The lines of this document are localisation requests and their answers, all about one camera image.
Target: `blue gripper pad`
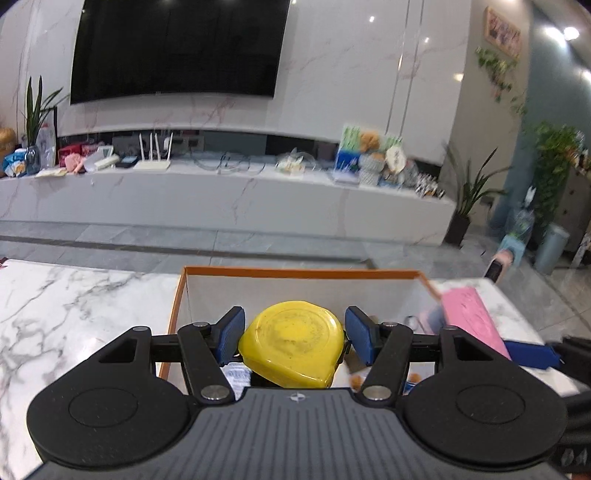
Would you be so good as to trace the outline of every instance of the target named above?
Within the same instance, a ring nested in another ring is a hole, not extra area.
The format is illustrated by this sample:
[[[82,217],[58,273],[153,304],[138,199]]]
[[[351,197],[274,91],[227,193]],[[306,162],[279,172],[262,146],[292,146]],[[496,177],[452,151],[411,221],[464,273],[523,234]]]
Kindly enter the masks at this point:
[[[219,322],[212,325],[212,329],[219,331],[219,341],[213,354],[220,367],[232,361],[245,326],[246,318],[242,307],[232,307]]]
[[[345,332],[363,363],[373,365],[376,342],[379,341],[379,326],[358,307],[349,307],[345,312]]]
[[[505,340],[507,351],[516,364],[522,367],[539,368],[546,370],[550,367],[560,366],[560,355],[552,347],[535,345],[533,343],[513,342]]]

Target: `black circular pad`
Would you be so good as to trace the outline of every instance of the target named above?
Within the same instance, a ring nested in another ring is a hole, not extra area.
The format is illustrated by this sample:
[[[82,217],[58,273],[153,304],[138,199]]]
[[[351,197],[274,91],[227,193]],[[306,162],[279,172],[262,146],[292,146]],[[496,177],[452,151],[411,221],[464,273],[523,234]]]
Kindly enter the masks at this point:
[[[119,388],[94,388],[70,403],[70,415],[87,427],[114,427],[134,416],[138,401]]]
[[[459,362],[420,382],[404,403],[418,440],[445,459],[518,468],[552,450],[566,427],[563,400],[510,362]]]
[[[109,367],[89,378],[72,370],[33,399],[27,426],[44,461],[114,468],[147,459],[180,437],[189,407],[174,385]]]
[[[462,390],[456,397],[456,406],[469,419],[491,425],[513,421],[525,411],[525,402],[518,393],[497,385]]]

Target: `white marble table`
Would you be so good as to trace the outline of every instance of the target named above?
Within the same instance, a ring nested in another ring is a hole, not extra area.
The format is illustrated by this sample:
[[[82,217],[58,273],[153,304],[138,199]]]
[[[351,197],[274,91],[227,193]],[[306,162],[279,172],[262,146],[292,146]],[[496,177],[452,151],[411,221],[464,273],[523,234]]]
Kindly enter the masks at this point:
[[[20,480],[40,462],[25,423],[36,393],[132,326],[166,333],[178,276],[14,260],[5,265],[0,269],[0,478]],[[440,291],[476,287],[503,338],[541,343],[489,280],[434,284]],[[556,371],[532,373],[562,395],[576,392]]]

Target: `white marble wall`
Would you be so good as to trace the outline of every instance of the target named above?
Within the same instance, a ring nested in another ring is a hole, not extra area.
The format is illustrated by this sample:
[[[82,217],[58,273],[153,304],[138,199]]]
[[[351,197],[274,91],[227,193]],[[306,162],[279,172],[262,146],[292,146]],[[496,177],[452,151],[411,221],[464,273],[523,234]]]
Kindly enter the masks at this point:
[[[42,74],[47,91],[69,90],[82,6],[83,0],[19,0],[7,14],[0,31],[4,124],[22,130],[17,112],[29,76]],[[470,0],[298,0],[290,6],[275,98],[183,94],[65,103],[59,134],[219,128],[337,140],[344,124],[358,124],[402,131],[408,153],[441,163],[469,12]]]

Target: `pink item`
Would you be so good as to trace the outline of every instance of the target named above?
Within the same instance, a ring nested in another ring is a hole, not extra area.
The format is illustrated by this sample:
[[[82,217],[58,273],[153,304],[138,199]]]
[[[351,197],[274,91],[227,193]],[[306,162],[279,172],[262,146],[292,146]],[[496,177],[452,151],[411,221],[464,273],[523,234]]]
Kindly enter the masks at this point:
[[[81,143],[76,143],[73,145],[68,145],[67,147],[64,148],[60,148],[57,151],[57,156],[60,159],[60,167],[65,167],[66,166],[66,157],[68,155],[70,155],[71,153],[78,153],[81,154],[82,153],[82,144]]]
[[[65,159],[66,170],[70,173],[79,173],[84,168],[84,157],[78,153],[71,153]]]
[[[509,352],[482,299],[473,287],[454,288],[441,296],[448,325],[454,325],[487,344],[509,360]]]

